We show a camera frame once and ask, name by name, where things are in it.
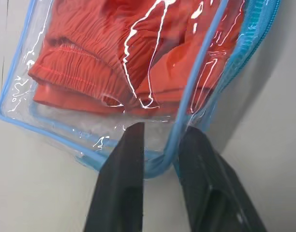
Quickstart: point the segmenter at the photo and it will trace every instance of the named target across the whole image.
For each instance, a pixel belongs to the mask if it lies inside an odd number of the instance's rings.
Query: red fabric
[[[55,0],[45,46],[29,71],[39,83],[34,100],[102,115],[174,114],[219,3]],[[229,1],[189,113],[203,105],[218,82],[236,45],[243,3]]]

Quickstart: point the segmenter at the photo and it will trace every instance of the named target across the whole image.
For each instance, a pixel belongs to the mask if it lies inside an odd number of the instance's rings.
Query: zipper teeth
[[[248,61],[251,59],[251,57],[254,55],[255,51],[258,49],[258,47],[260,46],[260,44],[262,43],[262,41],[267,36],[268,32],[270,31],[270,29],[271,29],[271,27],[273,25],[273,22],[275,21],[275,18],[276,18],[277,12],[278,12],[278,8],[279,8],[279,5],[280,5],[280,1],[281,0],[278,0],[277,1],[275,10],[274,10],[273,15],[272,15],[272,18],[271,18],[271,20],[270,20],[270,22],[269,22],[269,24],[268,24],[268,26],[267,26],[264,34],[262,35],[260,41],[254,47],[253,51],[249,54],[249,56],[244,61],[244,63],[241,65],[241,67],[238,69],[238,71],[235,73],[235,75],[232,78],[230,78],[230,80],[225,84],[225,86],[220,90],[220,92],[222,92],[231,83],[231,81],[239,74],[239,72],[246,66],[246,64],[248,63]]]

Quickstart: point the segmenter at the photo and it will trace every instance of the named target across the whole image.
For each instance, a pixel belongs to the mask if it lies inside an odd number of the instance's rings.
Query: clear plastic bag
[[[161,174],[184,125],[207,125],[278,5],[32,0],[0,117],[58,140],[94,168],[125,128],[144,121],[146,176]],[[262,17],[269,18],[266,27]]]

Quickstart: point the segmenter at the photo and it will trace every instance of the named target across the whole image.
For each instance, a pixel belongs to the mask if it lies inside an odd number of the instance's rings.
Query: gray surface
[[[0,0],[0,88],[28,3]],[[218,106],[213,144],[268,231],[296,232],[296,0],[283,0],[272,32]],[[97,175],[44,140],[0,121],[0,232],[82,231]],[[146,182],[144,204],[144,231],[188,231],[173,170]]]

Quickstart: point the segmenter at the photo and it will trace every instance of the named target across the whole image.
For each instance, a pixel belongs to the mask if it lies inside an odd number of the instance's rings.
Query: red clothing
[[[34,100],[102,115],[174,114],[220,0],[55,0],[45,46],[29,75]],[[190,112],[230,57],[244,0],[230,0],[199,73]]]

